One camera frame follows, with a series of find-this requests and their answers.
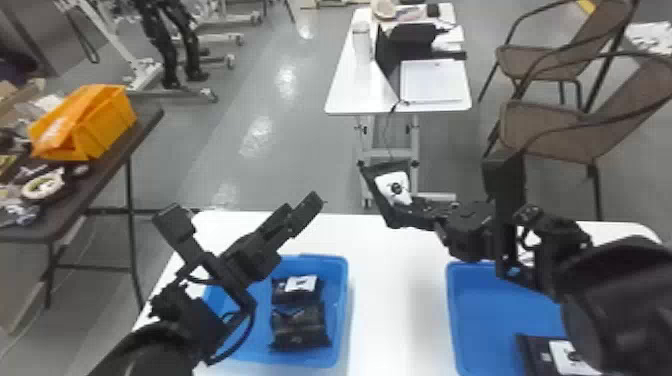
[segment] dark table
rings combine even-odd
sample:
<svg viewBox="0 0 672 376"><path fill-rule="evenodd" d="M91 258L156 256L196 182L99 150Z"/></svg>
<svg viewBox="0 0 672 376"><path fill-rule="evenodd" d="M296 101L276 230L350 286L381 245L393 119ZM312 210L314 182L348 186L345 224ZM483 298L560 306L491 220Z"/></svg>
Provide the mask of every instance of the dark table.
<svg viewBox="0 0 672 376"><path fill-rule="evenodd" d="M40 219L28 227L10 227L0 229L0 243L44 244L47 250L48 266L42 279L46 282L45 307L51 306L51 290L56 269L89 270L102 272L128 273L133 282L138 306L142 309L144 298L140 291L137 274L136 239L133 205L132 155L149 133L163 118L163 109L155 102L146 99L131 99L138 120L127 130L99 159L92 161L93 172L87 178L76 183L75 192L48 206ZM45 161L23 158L0 180L13 176L18 166L37 167ZM98 194L122 168L126 173L126 208L91 209L89 206ZM82 215L125 214L128 217L128 237L130 249L130 267L110 267L98 265L60 264L59 260L67 249L67 244L56 249L56 243L77 223Z"/></svg>

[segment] robotic arm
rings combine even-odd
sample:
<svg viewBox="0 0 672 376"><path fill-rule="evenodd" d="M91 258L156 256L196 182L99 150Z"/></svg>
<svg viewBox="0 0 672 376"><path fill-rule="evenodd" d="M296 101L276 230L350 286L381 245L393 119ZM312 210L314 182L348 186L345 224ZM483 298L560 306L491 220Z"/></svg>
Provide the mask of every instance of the robotic arm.
<svg viewBox="0 0 672 376"><path fill-rule="evenodd" d="M201 361L212 365L227 358L243 344L254 325L257 302L247 288L270 275L281 260L278 249L298 236L322 206L315 192L294 209L285 204L220 256L204 252L193 238L196 229L185 209L174 204L157 214L154 225L185 265L151 300L150 317L159 321L126 336L89 376L187 376ZM198 267L205 269L210 279L191 276ZM185 282L221 287L239 310L219 317L201 298L187 294ZM219 348L245 321L248 324L242 337L219 354Z"/></svg>
<svg viewBox="0 0 672 376"><path fill-rule="evenodd" d="M628 376L672 374L670 250L638 236L593 246L576 222L526 205L523 155L515 151L483 161L489 202L410 197L403 184L389 181L406 167L361 168L389 227L434 231L452 256L492 260L498 278L559 303L569 340L592 367ZM530 233L538 244L527 244ZM533 253L531 263L521 260L519 247Z"/></svg>

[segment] orange storage bin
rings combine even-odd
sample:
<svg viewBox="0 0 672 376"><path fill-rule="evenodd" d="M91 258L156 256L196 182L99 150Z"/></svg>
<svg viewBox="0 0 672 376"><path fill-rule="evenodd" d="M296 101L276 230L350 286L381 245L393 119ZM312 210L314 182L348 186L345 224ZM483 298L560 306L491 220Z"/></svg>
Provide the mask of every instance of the orange storage bin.
<svg viewBox="0 0 672 376"><path fill-rule="evenodd" d="M116 85L77 89L29 127L32 156L63 161L99 158L137 120L125 90Z"/></svg>

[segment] brown chair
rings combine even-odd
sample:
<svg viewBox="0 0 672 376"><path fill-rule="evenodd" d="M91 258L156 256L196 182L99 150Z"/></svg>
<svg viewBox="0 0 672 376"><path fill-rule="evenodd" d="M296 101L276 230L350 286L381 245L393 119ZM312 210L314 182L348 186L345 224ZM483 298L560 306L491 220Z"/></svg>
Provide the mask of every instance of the brown chair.
<svg viewBox="0 0 672 376"><path fill-rule="evenodd" d="M597 159L609 152L672 98L672 60L644 52L614 52L528 72L526 87L546 71L595 59L635 57L640 67L592 113L522 101L522 94L501 109L498 146L520 153L587 166L593 180L595 211L603 220Z"/></svg>
<svg viewBox="0 0 672 376"><path fill-rule="evenodd" d="M498 67L501 67L502 73L511 79L514 91L517 91L519 81L534 65L538 69L544 69L550 66L558 66L567 61L577 61L597 55L607 42L630 22L635 10L631 0L602 0L574 38L566 45L554 49L511 44L511 39L523 20L568 3L576 3L576 1L560 0L550 3L525 13L513 23L504 45L496 50L495 65L478 95L478 102L483 100ZM582 108L583 88L578 77L589 64L590 61L587 61L581 64L565 65L562 68L546 70L544 74L538 75L536 80L557 82L560 104L565 104L565 82L573 83L576 86L577 108Z"/></svg>

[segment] blue plastic bin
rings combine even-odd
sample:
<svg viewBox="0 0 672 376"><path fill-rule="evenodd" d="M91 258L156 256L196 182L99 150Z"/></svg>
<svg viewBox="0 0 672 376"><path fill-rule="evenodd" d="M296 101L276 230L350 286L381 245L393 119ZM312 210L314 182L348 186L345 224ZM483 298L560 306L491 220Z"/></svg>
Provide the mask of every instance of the blue plastic bin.
<svg viewBox="0 0 672 376"><path fill-rule="evenodd" d="M276 352L269 347L273 342L271 329L271 278L315 274L324 281L322 301L325 305L327 334L332 346L300 351ZM254 328L249 338L231 358L266 364L289 364L315 368L333 367L338 361L341 350L341 339L345 325L345 314L348 294L348 263L342 257L321 255L284 256L266 280L250 286L250 294L259 303L257 306ZM238 306L219 287L209 287L203 296L205 302L217 314L235 311ZM222 346L220 353L229 348L242 335L247 327L247 320Z"/></svg>
<svg viewBox="0 0 672 376"><path fill-rule="evenodd" d="M492 263L446 267L448 309L462 376L524 376L518 333L566 337L560 307L544 295L495 276Z"/></svg>

